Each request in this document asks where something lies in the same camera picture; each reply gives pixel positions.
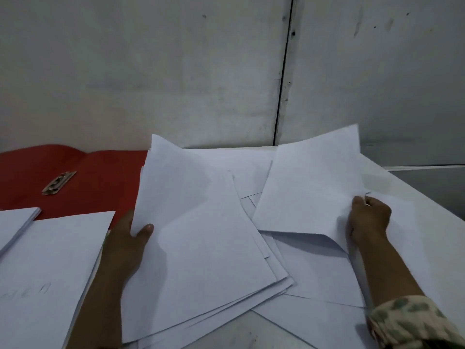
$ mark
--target person's left hand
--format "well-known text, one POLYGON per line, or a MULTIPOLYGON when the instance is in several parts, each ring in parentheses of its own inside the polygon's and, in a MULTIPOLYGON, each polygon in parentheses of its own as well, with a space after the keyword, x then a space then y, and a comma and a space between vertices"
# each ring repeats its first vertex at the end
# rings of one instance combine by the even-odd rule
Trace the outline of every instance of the person's left hand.
POLYGON ((127 212, 108 233, 103 244, 99 269, 107 276, 126 281, 139 267, 145 245, 154 231, 152 224, 144 226, 137 236, 130 234, 134 212, 127 212))

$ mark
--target hand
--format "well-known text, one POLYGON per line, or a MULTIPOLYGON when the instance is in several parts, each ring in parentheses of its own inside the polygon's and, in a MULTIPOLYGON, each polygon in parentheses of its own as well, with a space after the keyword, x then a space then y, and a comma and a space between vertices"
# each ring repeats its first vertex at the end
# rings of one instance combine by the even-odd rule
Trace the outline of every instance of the hand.
POLYGON ((144 226, 137 236, 130 234, 134 212, 127 212, 110 231, 102 250, 100 269, 107 276, 126 281, 139 267, 145 245, 154 231, 152 224, 144 226))
POLYGON ((355 196, 352 201, 349 221, 353 227, 353 239, 358 246, 366 242, 387 241, 386 229, 391 209, 373 197, 366 196, 365 201, 359 196, 355 196))

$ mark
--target person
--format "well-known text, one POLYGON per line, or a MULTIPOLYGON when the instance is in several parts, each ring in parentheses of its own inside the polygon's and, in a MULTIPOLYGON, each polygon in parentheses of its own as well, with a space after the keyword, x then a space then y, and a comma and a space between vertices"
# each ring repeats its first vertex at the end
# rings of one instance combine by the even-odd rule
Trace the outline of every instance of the person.
MULTIPOLYGON (((427 298, 390 244, 386 230, 391 209, 372 197, 354 197, 349 222, 363 258, 375 309, 367 317, 380 348, 462 348, 457 328, 427 298)), ((100 266, 84 299, 67 349, 119 348, 120 298, 127 279, 137 269, 154 226, 136 237, 129 233, 132 212, 108 234, 100 266)))

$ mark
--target metal panel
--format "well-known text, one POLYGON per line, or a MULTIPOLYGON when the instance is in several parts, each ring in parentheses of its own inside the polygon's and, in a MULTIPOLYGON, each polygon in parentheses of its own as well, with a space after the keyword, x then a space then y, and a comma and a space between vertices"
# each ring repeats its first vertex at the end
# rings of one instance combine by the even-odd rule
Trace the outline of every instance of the metal panel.
POLYGON ((379 164, 465 163, 465 0, 294 4, 277 143, 359 123, 379 164))
POLYGON ((465 219, 465 167, 390 171, 437 204, 465 219))
POLYGON ((0 151, 272 145, 291 0, 1 0, 0 151))

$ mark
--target rolled-up sleeve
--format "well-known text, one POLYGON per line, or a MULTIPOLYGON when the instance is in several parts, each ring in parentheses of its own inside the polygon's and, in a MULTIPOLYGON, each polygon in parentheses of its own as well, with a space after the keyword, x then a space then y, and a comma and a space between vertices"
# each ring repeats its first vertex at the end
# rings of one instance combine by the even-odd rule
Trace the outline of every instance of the rolled-up sleeve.
POLYGON ((379 305, 367 317, 367 325, 380 348, 465 348, 455 325, 426 296, 406 296, 379 305))

